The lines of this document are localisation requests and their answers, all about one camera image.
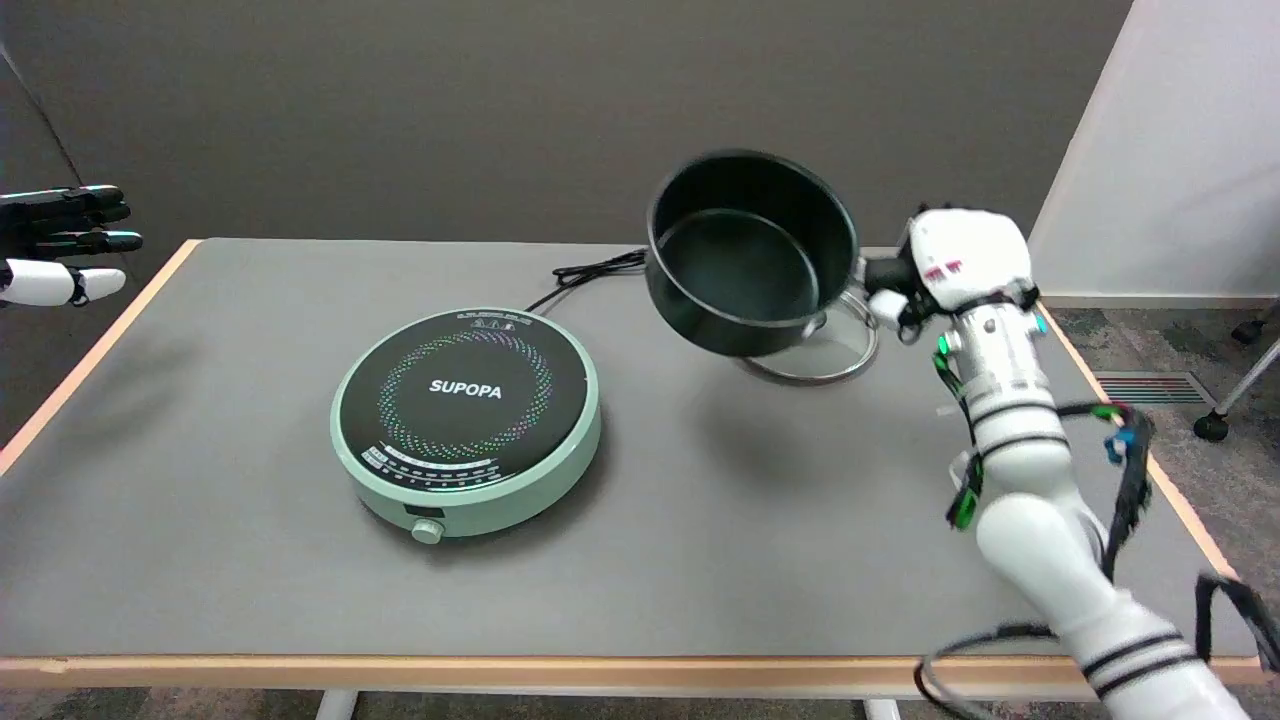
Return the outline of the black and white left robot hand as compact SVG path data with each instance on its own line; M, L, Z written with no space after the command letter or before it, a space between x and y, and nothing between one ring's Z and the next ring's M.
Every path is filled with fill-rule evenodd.
M82 307L119 292L127 273L77 266L68 258L125 254L142 249L142 234L109 225L131 217L114 184L60 187L1 196L1 301Z

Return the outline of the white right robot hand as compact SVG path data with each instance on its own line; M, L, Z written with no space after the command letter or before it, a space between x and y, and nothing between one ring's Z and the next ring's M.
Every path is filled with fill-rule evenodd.
M984 306L1028 314L1041 297L1027 238L1007 215L945 204L910 217L888 258L861 260L870 316L914 341L936 316Z

